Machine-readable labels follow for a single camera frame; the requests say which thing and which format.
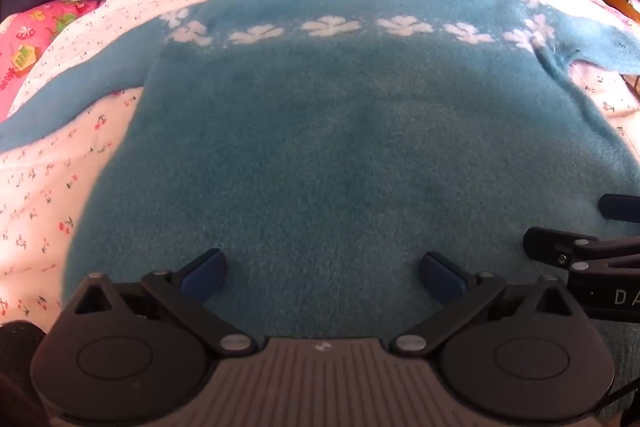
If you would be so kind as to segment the blue fuzzy flower sweater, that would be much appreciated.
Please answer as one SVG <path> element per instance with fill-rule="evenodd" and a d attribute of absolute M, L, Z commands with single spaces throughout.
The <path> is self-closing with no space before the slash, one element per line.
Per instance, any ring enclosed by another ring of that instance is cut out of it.
<path fill-rule="evenodd" d="M 141 95 L 76 223 L 64 291 L 206 249 L 210 305 L 257 337 L 385 336 L 434 310 L 427 251 L 514 283 L 534 225 L 601 236 L 639 166 L 568 75 L 637 72 L 614 25 L 522 0 L 207 0 L 126 32 L 1 127 L 3 150 Z"/>

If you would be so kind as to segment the pink cartoon print blanket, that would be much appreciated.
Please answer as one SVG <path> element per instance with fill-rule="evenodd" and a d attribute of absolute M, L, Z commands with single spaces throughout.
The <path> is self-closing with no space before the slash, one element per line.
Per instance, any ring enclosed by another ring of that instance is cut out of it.
<path fill-rule="evenodd" d="M 97 9 L 102 0 L 54 0 L 1 23 L 1 120 L 10 115 L 18 91 L 44 51 L 75 20 Z"/>

